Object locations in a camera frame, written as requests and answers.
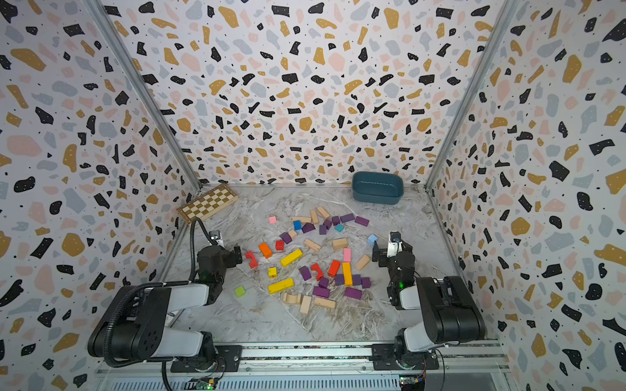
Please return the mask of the purple brick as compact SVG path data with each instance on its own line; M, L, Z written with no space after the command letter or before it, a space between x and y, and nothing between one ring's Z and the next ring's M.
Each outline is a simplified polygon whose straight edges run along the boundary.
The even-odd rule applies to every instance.
M311 279L311 272L308 267L300 267L298 270L304 281Z
M359 289L348 287L345 289L345 296L355 300L361 300L363 292Z
M322 298L328 299L330 296L330 290L328 288L315 286L313 289L313 295L316 297L322 297Z
M368 226L369 220L367 218L362 218L361 216L358 216L355 218L355 223L360 224L361 226Z

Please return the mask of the teal storage bin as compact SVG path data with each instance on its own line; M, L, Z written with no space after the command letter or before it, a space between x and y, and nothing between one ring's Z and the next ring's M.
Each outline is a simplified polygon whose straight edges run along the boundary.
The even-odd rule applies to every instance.
M404 181L394 174L357 172L351 187L354 199L364 203L396 205L404 196Z

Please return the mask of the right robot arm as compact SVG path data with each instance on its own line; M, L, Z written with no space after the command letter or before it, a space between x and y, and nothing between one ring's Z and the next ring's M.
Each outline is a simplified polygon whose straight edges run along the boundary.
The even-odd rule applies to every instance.
M487 328L463 278L420 277L412 246L398 231L389 234L385 248L373 242L372 261L385 268L390 281L387 297L399 311L420 311L422 320L403 328L384 359L406 369L428 367L427 354L445 345L483 340Z

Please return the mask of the red arch brick left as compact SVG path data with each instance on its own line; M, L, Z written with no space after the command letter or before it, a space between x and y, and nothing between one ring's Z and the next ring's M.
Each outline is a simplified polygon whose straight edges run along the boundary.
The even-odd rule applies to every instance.
M246 256L246 259L249 261L249 267L251 269L255 269L258 267L259 263L253 251L247 252L245 256Z

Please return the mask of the red arch brick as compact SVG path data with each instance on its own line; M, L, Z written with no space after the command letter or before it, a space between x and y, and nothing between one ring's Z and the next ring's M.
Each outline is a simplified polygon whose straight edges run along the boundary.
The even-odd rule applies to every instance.
M246 259L249 261L249 267L251 269L255 269L258 267L259 263L253 251L247 252L245 256L246 256Z
M311 266L311 270L316 273L316 280L320 281L324 277L324 272L322 271L320 265L315 263Z

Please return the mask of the natural wood brick right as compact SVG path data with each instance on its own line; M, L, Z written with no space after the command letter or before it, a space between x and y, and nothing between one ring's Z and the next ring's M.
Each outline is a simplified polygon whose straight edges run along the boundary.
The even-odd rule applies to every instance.
M368 264L371 262L371 257L368 255L363 255L363 257L358 260L357 264L355 264L356 270L363 270Z

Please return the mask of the upright yellow brick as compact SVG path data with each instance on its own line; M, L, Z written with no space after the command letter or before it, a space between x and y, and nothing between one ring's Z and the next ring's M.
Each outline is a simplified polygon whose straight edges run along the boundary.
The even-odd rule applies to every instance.
M347 287L351 287L353 285L353 278L351 272L351 264L349 262L344 262L342 264L342 275L344 278L344 284Z

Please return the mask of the orange brick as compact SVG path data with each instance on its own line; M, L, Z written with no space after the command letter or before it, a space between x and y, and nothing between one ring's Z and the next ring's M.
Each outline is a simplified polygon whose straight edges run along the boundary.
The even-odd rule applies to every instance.
M259 245L259 250L261 251L262 255L265 257L265 259L269 259L270 257L272 257L273 253L270 249L270 247L268 246L267 243L262 243Z

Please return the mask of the wooden chessboard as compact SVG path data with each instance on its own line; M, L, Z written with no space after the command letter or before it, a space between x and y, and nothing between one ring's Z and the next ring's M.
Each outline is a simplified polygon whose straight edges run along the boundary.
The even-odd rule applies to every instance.
M191 224L196 218L206 221L238 199L238 195L230 187L220 184L194 201L181 206L178 212L187 224Z

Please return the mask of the long yellow brick lower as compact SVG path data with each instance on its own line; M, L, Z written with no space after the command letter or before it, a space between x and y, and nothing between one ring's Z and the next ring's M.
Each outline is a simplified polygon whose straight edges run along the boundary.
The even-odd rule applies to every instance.
M275 293L280 293L282 291L285 291L289 288L293 288L294 286L294 280L293 278L288 278L286 280L282 280L276 283L273 283L271 285L268 286L268 292L273 295Z

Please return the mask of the long yellow brick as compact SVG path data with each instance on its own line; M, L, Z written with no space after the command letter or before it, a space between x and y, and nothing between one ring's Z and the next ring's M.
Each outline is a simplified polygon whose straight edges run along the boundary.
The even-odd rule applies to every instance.
M288 278L286 280L282 280L276 283L273 283L271 285L268 286L268 292L273 295L275 293L280 293L282 291L285 291L289 288L293 288L294 286L294 280L293 278Z
M286 257L282 258L280 260L280 264L282 265L282 267L287 267L293 262L296 262L297 260L299 260L302 256L303 256L303 251L301 251L301 249L296 249L295 251L291 252Z

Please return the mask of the long yellow brick upper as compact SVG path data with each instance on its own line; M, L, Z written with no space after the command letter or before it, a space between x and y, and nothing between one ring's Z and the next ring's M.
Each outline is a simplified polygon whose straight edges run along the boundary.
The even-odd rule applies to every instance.
M296 249L295 251L291 252L286 257L282 258L280 260L280 264L282 265L282 267L287 267L293 262L296 262L297 260L299 260L302 256L303 256L303 251L301 251L301 249Z

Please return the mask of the red arch brick centre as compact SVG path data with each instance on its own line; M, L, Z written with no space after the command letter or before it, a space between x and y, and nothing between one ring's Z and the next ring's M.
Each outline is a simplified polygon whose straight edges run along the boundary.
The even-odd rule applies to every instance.
M315 263L311 266L311 270L316 273L316 280L320 281L324 277L324 272L322 271L320 265Z

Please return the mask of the natural wood flat brick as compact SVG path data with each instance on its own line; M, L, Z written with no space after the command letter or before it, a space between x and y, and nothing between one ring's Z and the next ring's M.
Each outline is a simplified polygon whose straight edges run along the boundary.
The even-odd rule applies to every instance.
M329 300L329 299L322 298L322 297L316 297L314 299L314 305L320 306L326 309L334 310L337 306L337 303L333 300Z

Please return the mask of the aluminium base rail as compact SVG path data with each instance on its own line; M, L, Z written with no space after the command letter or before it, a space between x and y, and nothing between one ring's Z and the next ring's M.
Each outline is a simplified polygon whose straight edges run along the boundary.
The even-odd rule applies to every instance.
M389 341L218 343L207 369L176 362L96 372L96 390L515 390L499 343L398 360Z

